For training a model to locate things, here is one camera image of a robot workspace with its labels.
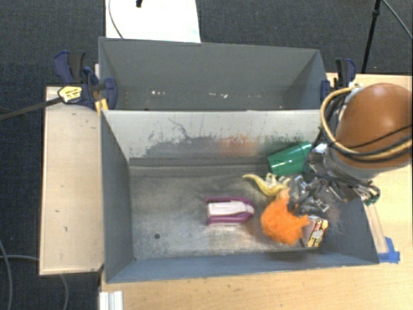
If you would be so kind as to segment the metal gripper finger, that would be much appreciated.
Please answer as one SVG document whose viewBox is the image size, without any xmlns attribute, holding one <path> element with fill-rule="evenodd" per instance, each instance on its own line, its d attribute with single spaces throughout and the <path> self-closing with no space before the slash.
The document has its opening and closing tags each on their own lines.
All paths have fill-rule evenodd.
<svg viewBox="0 0 413 310">
<path fill-rule="evenodd" d="M 290 190 L 288 191 L 288 205 L 301 205 L 309 197 L 310 185 L 304 180 L 302 175 L 295 177 L 290 182 Z"/>
<path fill-rule="evenodd" d="M 324 214 L 329 208 L 327 203 L 313 196 L 298 199 L 292 204 L 292 209 L 296 214 Z"/>
</svg>

